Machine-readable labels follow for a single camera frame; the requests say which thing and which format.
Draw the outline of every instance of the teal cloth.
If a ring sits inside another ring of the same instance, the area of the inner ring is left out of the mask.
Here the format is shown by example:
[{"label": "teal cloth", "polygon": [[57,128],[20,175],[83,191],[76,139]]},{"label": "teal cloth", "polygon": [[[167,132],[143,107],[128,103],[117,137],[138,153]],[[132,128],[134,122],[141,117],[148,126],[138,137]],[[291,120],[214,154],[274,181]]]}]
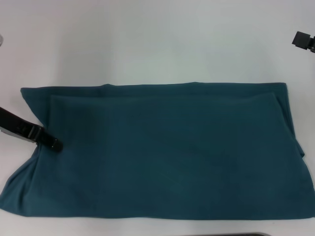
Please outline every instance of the teal cloth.
[{"label": "teal cloth", "polygon": [[315,192],[287,88],[274,84],[23,88],[41,145],[0,208],[23,216],[301,219]]}]

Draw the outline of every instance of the white table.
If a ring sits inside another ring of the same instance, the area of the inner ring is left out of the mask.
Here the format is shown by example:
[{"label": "white table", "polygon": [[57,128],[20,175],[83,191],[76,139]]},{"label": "white table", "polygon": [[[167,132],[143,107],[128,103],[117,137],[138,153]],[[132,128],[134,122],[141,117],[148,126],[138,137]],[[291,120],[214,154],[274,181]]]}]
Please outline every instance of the white table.
[{"label": "white table", "polygon": [[[38,122],[21,87],[106,83],[286,82],[296,135],[315,174],[313,0],[0,0],[0,106]],[[0,134],[0,190],[34,144]],[[25,218],[0,210],[1,236],[311,236],[315,219],[179,221]]]}]

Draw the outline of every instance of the white surface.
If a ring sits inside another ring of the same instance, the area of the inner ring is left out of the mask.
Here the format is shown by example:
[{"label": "white surface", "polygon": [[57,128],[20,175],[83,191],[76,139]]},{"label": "white surface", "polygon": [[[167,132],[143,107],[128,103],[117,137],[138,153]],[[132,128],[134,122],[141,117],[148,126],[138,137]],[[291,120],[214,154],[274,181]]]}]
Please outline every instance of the white surface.
[{"label": "white surface", "polygon": [[[37,122],[21,87],[106,83],[286,82],[296,134],[315,175],[313,0],[0,0],[0,106]],[[0,133],[0,190],[34,145]],[[176,221],[24,218],[0,210],[0,236],[311,236],[315,219]]]}]

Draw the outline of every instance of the black clamp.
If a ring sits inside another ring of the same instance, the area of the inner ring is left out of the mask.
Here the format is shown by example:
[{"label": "black clamp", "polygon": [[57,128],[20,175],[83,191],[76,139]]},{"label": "black clamp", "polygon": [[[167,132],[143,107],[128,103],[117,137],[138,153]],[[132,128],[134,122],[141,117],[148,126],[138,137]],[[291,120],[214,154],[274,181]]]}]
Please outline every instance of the black clamp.
[{"label": "black clamp", "polygon": [[0,107],[0,130],[8,135],[42,144],[49,149],[60,152],[63,144],[55,137],[46,133],[40,125],[30,123]]},{"label": "black clamp", "polygon": [[297,32],[292,44],[305,50],[310,49],[312,53],[315,53],[315,37],[311,38],[307,33]]}]

